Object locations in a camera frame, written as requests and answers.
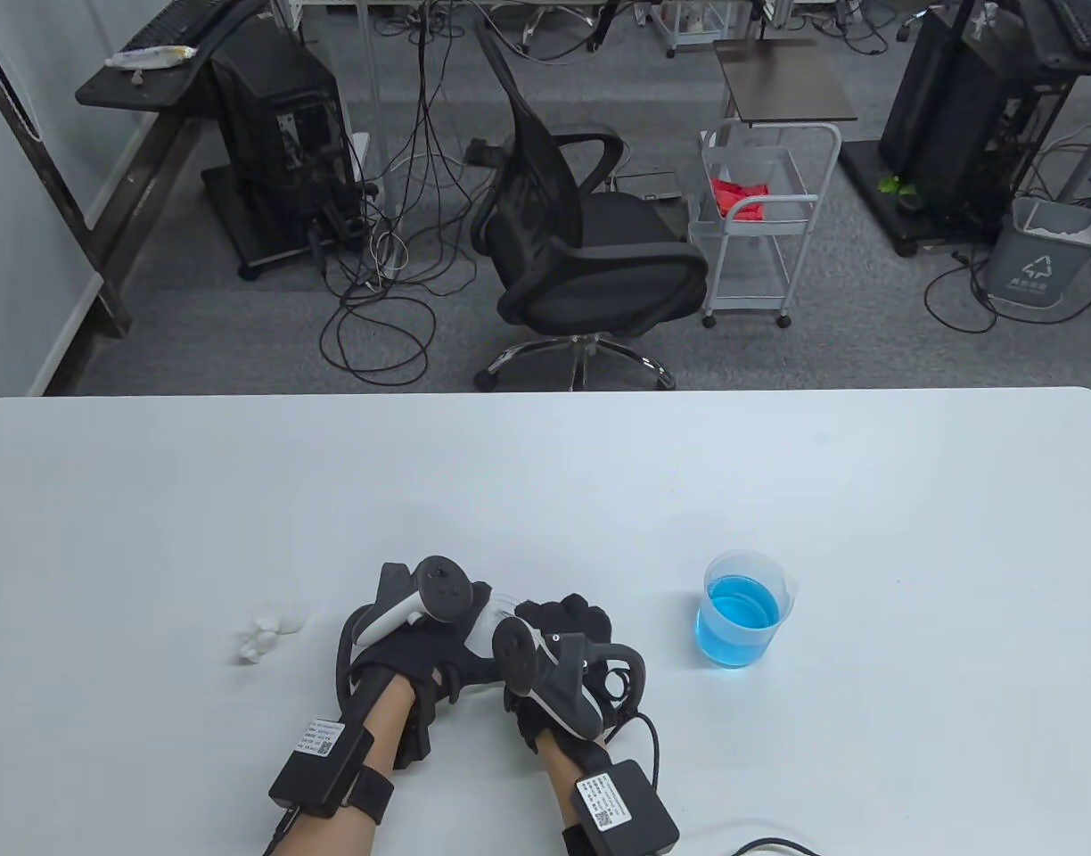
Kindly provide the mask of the person's left hand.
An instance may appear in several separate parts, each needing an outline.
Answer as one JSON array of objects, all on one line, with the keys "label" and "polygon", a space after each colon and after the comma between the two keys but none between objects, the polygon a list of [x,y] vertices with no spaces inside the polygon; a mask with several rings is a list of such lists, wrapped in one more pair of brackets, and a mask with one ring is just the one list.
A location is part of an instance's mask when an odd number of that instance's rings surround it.
[{"label": "person's left hand", "polygon": [[349,720],[350,711],[357,711],[359,719],[365,716],[370,706],[353,702],[353,696],[370,674],[387,671],[400,676],[413,689],[413,704],[406,715],[392,765],[394,770],[405,770],[429,753],[429,726],[434,721],[439,702],[456,703],[464,688],[500,682],[493,646],[491,641],[481,640],[484,630],[494,628],[488,618],[492,604],[492,587],[476,581],[472,606],[459,620],[437,622],[423,617],[413,624],[404,624],[377,643],[361,649],[353,644],[353,625],[370,611],[370,605],[359,607],[343,625],[335,658],[335,694],[341,720]]}]

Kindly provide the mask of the person's right hand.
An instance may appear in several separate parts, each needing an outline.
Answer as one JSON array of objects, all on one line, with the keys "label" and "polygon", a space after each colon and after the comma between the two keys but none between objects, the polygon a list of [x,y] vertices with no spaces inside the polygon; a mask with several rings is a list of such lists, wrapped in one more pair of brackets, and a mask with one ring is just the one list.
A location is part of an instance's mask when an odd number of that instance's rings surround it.
[{"label": "person's right hand", "polygon": [[[611,643],[611,620],[603,608],[590,605],[579,594],[561,602],[525,602],[514,608],[514,616],[540,632],[546,651],[556,655],[554,636],[580,635],[587,643]],[[550,737],[559,753],[585,773],[611,765],[610,755],[600,745],[606,730],[615,724],[613,697],[608,694],[606,664],[582,668],[582,690],[575,694],[542,692],[533,687],[528,694],[514,694],[513,670],[499,664],[505,682],[504,708],[513,713],[521,739],[533,753],[540,753]]]}]

